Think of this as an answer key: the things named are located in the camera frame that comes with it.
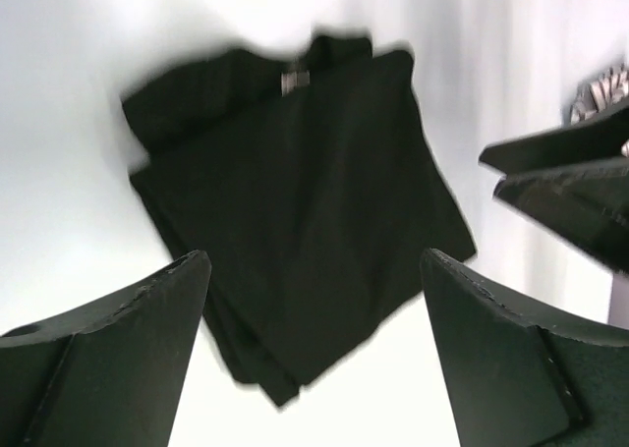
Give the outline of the striped white tank top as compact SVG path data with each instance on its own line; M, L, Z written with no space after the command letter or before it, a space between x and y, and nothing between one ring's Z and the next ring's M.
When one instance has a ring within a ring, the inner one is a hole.
M570 126L591 120L628 97L628 65L610 67L583 84L569 108Z

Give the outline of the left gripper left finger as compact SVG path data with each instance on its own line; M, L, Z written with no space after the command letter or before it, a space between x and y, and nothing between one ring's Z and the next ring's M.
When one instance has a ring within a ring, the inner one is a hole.
M206 253L192 251L2 335L2 445L167 445L210 272Z

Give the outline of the black tank top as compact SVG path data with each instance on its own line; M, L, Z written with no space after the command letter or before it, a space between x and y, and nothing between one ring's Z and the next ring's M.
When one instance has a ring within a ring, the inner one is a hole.
M174 257L211 265L203 316L232 377L277 406L422 289L473 235L426 141L406 46L322 33L299 57L237 47L122 100L131 175Z

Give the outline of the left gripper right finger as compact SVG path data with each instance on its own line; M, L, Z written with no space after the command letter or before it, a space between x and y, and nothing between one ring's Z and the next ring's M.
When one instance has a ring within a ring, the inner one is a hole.
M627 330L500 285L441 251L426 251L421 268L461 445L627 445Z

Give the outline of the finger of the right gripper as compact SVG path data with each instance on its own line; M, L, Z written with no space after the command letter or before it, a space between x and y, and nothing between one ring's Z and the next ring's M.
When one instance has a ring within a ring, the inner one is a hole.
M575 125L487 146L479 157L502 173L525 173L614 157L628 140L628 109L609 108Z
M514 174L493 194L613 272L628 271L626 161Z

